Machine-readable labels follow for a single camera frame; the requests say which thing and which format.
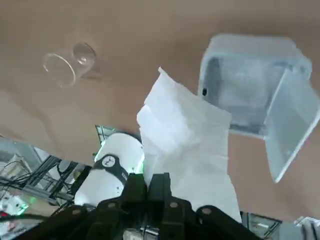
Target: glass beaker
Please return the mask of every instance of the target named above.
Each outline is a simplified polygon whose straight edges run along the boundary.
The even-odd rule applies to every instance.
[[[72,49],[47,53],[43,67],[60,88],[69,88],[92,69],[95,61],[95,51],[87,43],[79,42]]]

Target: brown tabletop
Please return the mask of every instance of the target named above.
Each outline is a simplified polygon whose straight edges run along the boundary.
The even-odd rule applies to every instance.
[[[320,90],[317,0],[3,0],[0,2],[0,134],[91,164],[95,125],[138,130],[136,115],[158,67],[194,93],[217,33],[291,37],[313,62]],[[97,64],[72,88],[47,79],[43,56],[79,41]],[[283,220],[320,218],[320,129],[279,184],[262,141],[230,135],[229,173],[240,208]]]

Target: open lid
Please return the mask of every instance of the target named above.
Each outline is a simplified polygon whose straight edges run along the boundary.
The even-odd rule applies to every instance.
[[[287,171],[320,118],[320,100],[298,69],[285,71],[265,119],[264,137],[272,178]]]
[[[198,95],[232,114],[230,130],[265,140],[276,183],[320,118],[311,71],[287,37],[219,34],[201,62]]]

